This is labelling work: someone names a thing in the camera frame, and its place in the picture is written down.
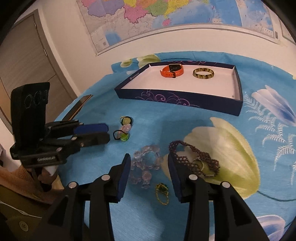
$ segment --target orange smartwatch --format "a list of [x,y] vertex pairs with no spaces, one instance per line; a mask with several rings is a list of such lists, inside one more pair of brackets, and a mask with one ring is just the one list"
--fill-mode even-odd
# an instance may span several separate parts
[[176,78],[183,73],[184,69],[182,64],[169,64],[160,71],[160,74],[166,78]]

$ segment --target white cord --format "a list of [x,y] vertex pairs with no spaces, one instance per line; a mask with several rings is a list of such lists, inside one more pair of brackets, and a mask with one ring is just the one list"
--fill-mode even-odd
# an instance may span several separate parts
[[13,207],[13,206],[8,205],[8,204],[5,203],[5,202],[0,201],[0,204],[4,204],[4,205],[6,205],[6,206],[8,206],[8,207],[11,207],[11,208],[13,208],[14,210],[20,212],[21,214],[23,214],[23,215],[25,215],[25,216],[30,216],[30,217],[33,217],[33,218],[42,218],[42,217],[38,217],[38,216],[34,216],[34,215],[30,215],[30,214],[26,213],[25,211],[19,210],[19,209]]

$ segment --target tablecloth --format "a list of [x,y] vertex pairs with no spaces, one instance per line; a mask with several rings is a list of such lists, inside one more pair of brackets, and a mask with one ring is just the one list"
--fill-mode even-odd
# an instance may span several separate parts
[[[211,61],[237,67],[244,95],[239,117],[194,107],[154,101],[119,99],[114,91],[139,67],[156,61]],[[121,163],[125,153],[133,155],[145,145],[159,145],[166,157],[168,145],[185,140],[220,161],[221,174],[212,182],[229,181],[245,199],[271,241],[277,241],[296,215],[296,82],[289,73],[255,59],[215,52],[170,52],[135,58],[112,66],[113,74],[98,80],[83,95],[94,96],[76,119],[85,123],[106,123],[109,133],[120,127],[121,116],[134,120],[126,142],[82,148],[59,167],[63,185],[94,181]],[[57,120],[73,107],[78,97]],[[110,204],[113,231],[118,241],[183,240],[188,204],[180,204],[163,170],[153,171],[151,187],[128,182],[118,204]],[[155,185],[165,183],[170,203],[161,205]],[[85,222],[89,224],[89,203]],[[213,240],[213,215],[210,219]]]

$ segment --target watch face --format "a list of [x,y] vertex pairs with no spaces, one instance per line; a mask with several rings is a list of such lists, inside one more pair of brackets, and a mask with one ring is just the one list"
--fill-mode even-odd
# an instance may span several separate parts
[[178,71],[182,68],[180,64],[169,64],[170,71]]

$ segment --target door frame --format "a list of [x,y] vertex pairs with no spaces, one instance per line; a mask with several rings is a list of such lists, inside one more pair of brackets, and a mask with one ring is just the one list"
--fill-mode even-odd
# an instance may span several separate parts
[[[25,19],[27,19],[28,17],[33,16],[34,18],[34,22],[35,22],[35,27],[39,36],[39,40],[42,44],[42,47],[44,49],[44,52],[48,58],[48,61],[50,62],[50,65],[52,66],[55,74],[57,75],[57,77],[59,78],[61,84],[63,85],[63,87],[65,88],[65,90],[67,91],[67,93],[69,94],[70,98],[72,100],[77,98],[77,95],[75,94],[75,92],[73,91],[72,87],[70,86],[69,82],[67,81],[66,77],[64,76],[61,68],[59,67],[59,64],[57,63],[51,48],[48,44],[48,41],[46,39],[45,33],[43,31],[42,28],[42,24],[41,24],[41,20],[40,20],[40,16],[39,16],[39,12],[38,9],[34,10],[33,12],[29,13],[28,15],[26,15],[25,17],[23,17],[21,20],[17,21],[12,28],[14,28],[15,26],[17,26],[18,24],[20,24],[22,21],[24,21]],[[3,83],[0,79],[0,88],[4,88]],[[0,119],[3,121],[3,123],[5,124],[5,126],[7,127],[7,129],[12,133],[12,126],[11,126],[11,122],[6,118],[6,115],[4,114],[4,112],[1,109],[0,106]]]

